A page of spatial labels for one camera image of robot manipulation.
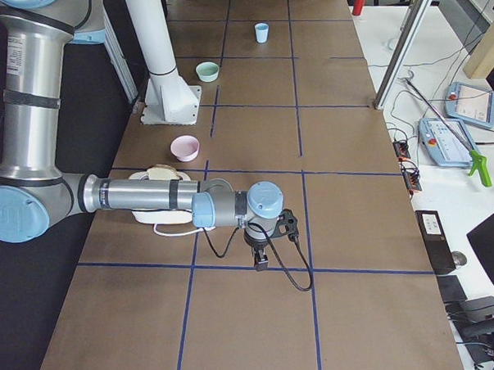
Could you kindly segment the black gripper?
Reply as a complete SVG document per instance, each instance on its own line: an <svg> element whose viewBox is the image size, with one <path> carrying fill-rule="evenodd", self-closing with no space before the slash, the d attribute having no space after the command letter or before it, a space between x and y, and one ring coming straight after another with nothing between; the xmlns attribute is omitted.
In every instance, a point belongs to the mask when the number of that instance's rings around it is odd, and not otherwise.
<svg viewBox="0 0 494 370"><path fill-rule="evenodd" d="M266 270L269 260L265 248L271 240L265 228L259 223L249 223L244 229L244 241L252 249L255 270L257 272Z"/></svg>

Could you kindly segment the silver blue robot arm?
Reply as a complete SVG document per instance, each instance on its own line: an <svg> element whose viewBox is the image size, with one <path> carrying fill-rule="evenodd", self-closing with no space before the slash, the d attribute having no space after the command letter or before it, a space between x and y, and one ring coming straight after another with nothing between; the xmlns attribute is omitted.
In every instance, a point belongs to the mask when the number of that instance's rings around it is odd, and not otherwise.
<svg viewBox="0 0 494 370"><path fill-rule="evenodd" d="M234 191L226 181L99 178L64 174L55 165L67 43L105 39L103 0L1 0L7 28L4 144L0 163L0 241L24 242L78 213L131 210L190 213L199 231L244 231L256 270L285 222L283 193L261 181Z"/></svg>

